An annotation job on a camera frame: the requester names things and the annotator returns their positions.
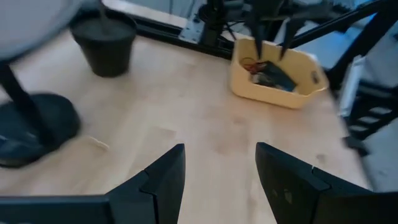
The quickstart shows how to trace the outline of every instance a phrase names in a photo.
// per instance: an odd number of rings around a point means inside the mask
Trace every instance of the gray floor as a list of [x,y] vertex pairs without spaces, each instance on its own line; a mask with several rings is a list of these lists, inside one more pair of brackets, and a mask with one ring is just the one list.
[[[136,4],[151,7],[160,11],[168,12],[169,4],[173,5],[173,14],[187,17],[190,6],[194,0],[127,0]],[[317,0],[302,0],[308,3]],[[366,0],[357,0],[357,4]],[[370,18],[363,19],[361,22],[366,24]],[[306,30],[316,27],[317,24],[307,22],[306,26],[300,30]],[[241,25],[234,26],[236,32],[249,34],[248,30]],[[312,54],[315,54],[321,65],[331,68],[341,57],[343,52],[349,47],[354,39],[359,35],[361,29],[350,28],[345,34],[334,32],[325,35],[317,40],[297,47]],[[382,83],[388,86],[398,85],[398,46],[391,38],[391,35],[398,32],[398,24],[372,49],[367,55],[366,73],[363,78],[371,82]],[[284,26],[279,32],[276,42],[281,42],[284,36]],[[363,159],[363,164],[368,173],[371,182],[374,184],[374,190],[386,192],[398,190],[398,120],[381,129],[378,133],[365,140],[370,156]]]

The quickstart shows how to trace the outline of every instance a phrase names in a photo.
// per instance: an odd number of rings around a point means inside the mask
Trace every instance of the black plastic pot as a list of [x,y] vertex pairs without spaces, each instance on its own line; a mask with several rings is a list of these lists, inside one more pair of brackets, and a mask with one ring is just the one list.
[[98,10],[81,11],[71,22],[70,29],[75,41],[82,49],[92,71],[101,77],[117,77],[129,68],[131,47],[136,37],[136,22],[126,14],[107,9],[109,19],[122,22],[132,28],[128,35],[114,35],[109,38],[96,38],[81,32],[83,22],[92,19],[100,20]]

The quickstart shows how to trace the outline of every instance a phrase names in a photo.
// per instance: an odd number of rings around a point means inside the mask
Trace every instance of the light wood tabletop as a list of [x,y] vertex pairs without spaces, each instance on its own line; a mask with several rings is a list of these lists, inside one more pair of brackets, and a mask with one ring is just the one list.
[[[185,23],[119,0],[105,2]],[[240,98],[229,89],[229,61],[143,37],[134,42],[127,74],[101,78],[69,31],[12,67],[27,91],[71,100],[83,127],[80,137],[39,162],[0,169],[0,195],[103,194],[181,142],[187,167],[179,223],[275,223],[254,162],[257,142],[368,186],[359,157],[342,144],[345,129],[327,91],[302,110]]]

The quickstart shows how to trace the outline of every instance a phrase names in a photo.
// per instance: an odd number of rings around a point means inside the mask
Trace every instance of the black stand base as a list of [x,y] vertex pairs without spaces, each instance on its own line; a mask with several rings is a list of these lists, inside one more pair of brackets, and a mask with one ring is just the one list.
[[36,105],[54,140],[42,144],[38,132],[31,128],[16,110],[13,101],[0,105],[0,166],[21,167],[58,149],[76,136],[80,119],[72,103],[54,94],[36,94],[30,98]]

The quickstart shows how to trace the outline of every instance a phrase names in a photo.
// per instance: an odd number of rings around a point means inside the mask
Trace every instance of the small stick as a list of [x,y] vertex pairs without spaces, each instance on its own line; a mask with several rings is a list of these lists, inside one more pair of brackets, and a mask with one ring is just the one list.
[[108,18],[106,17],[105,5],[102,2],[102,0],[98,0],[98,9],[99,9],[99,16],[101,18],[102,30],[104,34],[108,34],[109,33]]

